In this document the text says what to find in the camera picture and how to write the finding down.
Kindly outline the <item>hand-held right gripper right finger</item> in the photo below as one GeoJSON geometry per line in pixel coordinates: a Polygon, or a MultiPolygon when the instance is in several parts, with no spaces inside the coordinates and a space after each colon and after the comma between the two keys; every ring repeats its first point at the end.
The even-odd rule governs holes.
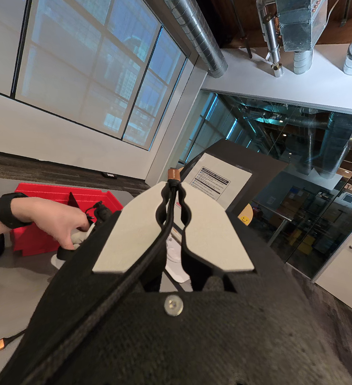
{"type": "Polygon", "coordinates": [[[181,182],[178,202],[184,225],[181,264],[193,291],[202,291],[210,277],[228,280],[230,273],[255,271],[226,210],[217,201],[181,182]]]}

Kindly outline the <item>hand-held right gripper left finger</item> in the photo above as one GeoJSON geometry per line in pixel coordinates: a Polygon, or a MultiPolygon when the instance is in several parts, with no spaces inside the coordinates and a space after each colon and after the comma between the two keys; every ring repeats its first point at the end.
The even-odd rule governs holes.
{"type": "Polygon", "coordinates": [[[163,203],[164,181],[138,195],[121,211],[95,262],[96,275],[123,274],[154,243],[161,232],[156,211],[163,203]]]}

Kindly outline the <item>red plastic bin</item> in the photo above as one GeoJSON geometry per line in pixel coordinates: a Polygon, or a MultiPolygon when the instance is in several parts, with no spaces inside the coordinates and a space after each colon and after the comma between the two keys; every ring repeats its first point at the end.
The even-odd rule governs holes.
{"type": "MultiPolygon", "coordinates": [[[[92,206],[98,201],[102,201],[112,213],[123,209],[123,205],[111,192],[102,192],[100,189],[20,183],[15,192],[65,205],[76,200],[78,207],[91,216],[95,210],[92,206]]],[[[22,256],[54,252],[59,248],[59,243],[35,224],[12,230],[10,238],[13,243],[13,250],[20,251],[22,256]]]]}

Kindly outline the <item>person's left hand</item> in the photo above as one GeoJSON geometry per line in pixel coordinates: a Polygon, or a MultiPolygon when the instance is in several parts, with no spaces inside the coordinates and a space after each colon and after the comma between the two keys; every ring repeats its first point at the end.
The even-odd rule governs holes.
{"type": "Polygon", "coordinates": [[[74,250],[71,234],[74,229],[86,232],[90,225],[79,208],[42,198],[33,198],[30,218],[37,227],[51,235],[66,250],[74,250]]]}

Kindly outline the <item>white tablet stand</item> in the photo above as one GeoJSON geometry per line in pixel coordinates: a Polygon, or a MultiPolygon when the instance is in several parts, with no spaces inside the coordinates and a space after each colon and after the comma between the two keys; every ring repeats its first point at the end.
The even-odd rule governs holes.
{"type": "Polygon", "coordinates": [[[172,229],[166,239],[167,262],[165,270],[177,283],[185,283],[190,280],[184,271],[181,261],[181,236],[172,229]]]}

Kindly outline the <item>dark grey panel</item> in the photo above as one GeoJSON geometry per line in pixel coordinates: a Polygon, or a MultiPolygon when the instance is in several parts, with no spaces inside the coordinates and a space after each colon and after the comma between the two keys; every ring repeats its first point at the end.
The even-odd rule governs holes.
{"type": "Polygon", "coordinates": [[[287,162],[255,152],[226,139],[219,140],[204,152],[251,173],[251,177],[226,209],[227,212],[236,215],[240,214],[245,206],[288,166],[287,162]]]}

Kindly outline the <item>storage shelf with boxes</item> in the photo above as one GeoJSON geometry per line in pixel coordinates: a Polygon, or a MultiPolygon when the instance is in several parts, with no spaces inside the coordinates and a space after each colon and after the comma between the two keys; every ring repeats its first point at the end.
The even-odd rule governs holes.
{"type": "Polygon", "coordinates": [[[331,198],[330,190],[317,187],[311,191],[293,185],[268,220],[274,233],[268,241],[269,246],[283,246],[293,250],[299,238],[304,235],[321,215],[331,198]]]}

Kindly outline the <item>black wrist band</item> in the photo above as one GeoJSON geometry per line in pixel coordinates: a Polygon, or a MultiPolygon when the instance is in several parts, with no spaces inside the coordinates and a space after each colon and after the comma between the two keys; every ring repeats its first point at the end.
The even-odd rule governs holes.
{"type": "Polygon", "coordinates": [[[26,227],[32,222],[22,222],[17,219],[11,210],[12,200],[16,198],[27,198],[28,196],[21,192],[12,192],[0,197],[0,222],[9,229],[26,227]]]}

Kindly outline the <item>white door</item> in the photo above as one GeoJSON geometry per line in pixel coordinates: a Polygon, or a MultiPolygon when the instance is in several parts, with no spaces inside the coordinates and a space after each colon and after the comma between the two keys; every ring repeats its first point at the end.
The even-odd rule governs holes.
{"type": "Polygon", "coordinates": [[[352,233],[317,273],[313,282],[352,308],[352,233]]]}

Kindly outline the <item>large window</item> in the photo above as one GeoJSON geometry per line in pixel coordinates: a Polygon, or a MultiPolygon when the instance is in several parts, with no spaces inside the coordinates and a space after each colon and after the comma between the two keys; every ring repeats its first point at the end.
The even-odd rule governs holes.
{"type": "Polygon", "coordinates": [[[186,61],[147,1],[0,1],[0,94],[147,151],[186,61]]]}

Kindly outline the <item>metal ceiling pipe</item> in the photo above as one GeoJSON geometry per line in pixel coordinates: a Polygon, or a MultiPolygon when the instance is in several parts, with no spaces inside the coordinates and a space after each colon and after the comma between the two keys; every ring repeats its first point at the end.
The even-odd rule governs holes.
{"type": "Polygon", "coordinates": [[[275,1],[256,1],[262,35],[268,49],[265,60],[270,64],[274,76],[280,78],[283,75],[283,66],[280,61],[280,46],[275,21],[276,12],[271,11],[273,4],[275,4],[275,1]]]}

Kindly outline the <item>round metal air duct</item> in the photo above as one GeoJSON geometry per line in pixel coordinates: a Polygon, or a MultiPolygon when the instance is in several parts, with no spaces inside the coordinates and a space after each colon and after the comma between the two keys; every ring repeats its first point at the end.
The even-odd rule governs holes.
{"type": "Polygon", "coordinates": [[[197,1],[164,2],[207,66],[210,76],[216,79],[222,77],[228,64],[197,1]]]}

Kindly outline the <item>rectangular metal duct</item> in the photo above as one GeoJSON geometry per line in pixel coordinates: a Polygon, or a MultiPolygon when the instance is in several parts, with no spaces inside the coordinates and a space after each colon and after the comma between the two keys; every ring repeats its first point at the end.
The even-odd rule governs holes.
{"type": "Polygon", "coordinates": [[[314,47],[327,26],[327,0],[277,0],[277,16],[285,52],[294,53],[297,75],[313,63],[314,47]]]}

